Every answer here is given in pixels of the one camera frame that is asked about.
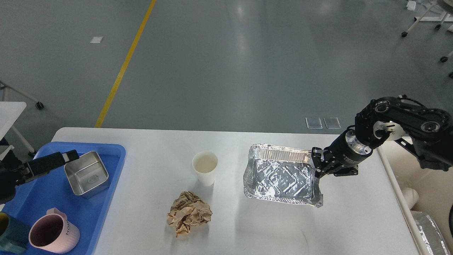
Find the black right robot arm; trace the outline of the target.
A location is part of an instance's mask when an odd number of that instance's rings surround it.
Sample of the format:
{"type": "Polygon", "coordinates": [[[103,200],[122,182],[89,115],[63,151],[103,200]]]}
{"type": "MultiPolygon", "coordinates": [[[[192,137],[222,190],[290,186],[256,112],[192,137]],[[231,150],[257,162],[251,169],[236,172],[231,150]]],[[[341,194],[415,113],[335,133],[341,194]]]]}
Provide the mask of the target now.
{"type": "Polygon", "coordinates": [[[402,95],[371,100],[328,147],[313,147],[315,177],[357,175],[359,163],[389,140],[397,126],[412,143],[403,138],[395,142],[417,159],[420,168],[448,171],[452,167],[452,115],[402,95]]]}

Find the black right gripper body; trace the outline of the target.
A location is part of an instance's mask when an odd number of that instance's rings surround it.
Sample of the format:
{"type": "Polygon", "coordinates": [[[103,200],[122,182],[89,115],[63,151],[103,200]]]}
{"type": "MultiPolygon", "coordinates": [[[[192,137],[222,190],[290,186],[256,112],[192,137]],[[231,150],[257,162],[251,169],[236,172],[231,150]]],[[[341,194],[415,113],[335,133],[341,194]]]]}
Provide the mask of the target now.
{"type": "Polygon", "coordinates": [[[355,130],[348,129],[337,137],[327,150],[331,153],[328,162],[328,174],[334,176],[358,175],[358,164],[372,155],[373,150],[362,144],[355,135],[355,130]]]}

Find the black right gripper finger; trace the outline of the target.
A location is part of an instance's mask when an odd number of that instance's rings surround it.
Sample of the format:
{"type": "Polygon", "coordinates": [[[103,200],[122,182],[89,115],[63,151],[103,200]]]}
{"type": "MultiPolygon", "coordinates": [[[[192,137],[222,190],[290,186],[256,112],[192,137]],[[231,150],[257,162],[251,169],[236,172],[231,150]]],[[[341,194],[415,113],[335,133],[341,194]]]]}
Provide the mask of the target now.
{"type": "Polygon", "coordinates": [[[314,163],[316,168],[315,177],[322,178],[325,175],[337,175],[337,171],[340,169],[340,164],[330,164],[330,163],[314,163]]]}
{"type": "Polygon", "coordinates": [[[315,167],[331,167],[335,164],[335,157],[328,149],[312,147],[311,158],[315,167]]]}

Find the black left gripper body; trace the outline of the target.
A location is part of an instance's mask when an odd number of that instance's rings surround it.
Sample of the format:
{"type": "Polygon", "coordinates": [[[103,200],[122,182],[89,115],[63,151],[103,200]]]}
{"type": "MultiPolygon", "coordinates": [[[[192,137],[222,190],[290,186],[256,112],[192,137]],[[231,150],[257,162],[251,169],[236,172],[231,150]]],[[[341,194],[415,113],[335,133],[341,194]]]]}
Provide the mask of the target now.
{"type": "Polygon", "coordinates": [[[0,170],[0,203],[11,201],[16,195],[16,182],[21,179],[19,169],[7,169],[1,166],[0,170]]]}

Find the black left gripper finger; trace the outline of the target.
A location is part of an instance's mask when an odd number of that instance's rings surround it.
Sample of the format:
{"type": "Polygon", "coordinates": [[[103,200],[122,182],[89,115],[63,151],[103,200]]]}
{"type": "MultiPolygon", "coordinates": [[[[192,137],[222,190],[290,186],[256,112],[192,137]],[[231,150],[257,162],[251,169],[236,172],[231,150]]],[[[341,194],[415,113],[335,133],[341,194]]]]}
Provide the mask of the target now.
{"type": "Polygon", "coordinates": [[[78,152],[76,150],[71,150],[64,153],[55,152],[28,161],[16,169],[18,176],[16,184],[22,185],[31,182],[41,176],[49,174],[52,170],[64,166],[69,162],[76,161],[77,159],[79,159],[78,152]]]}

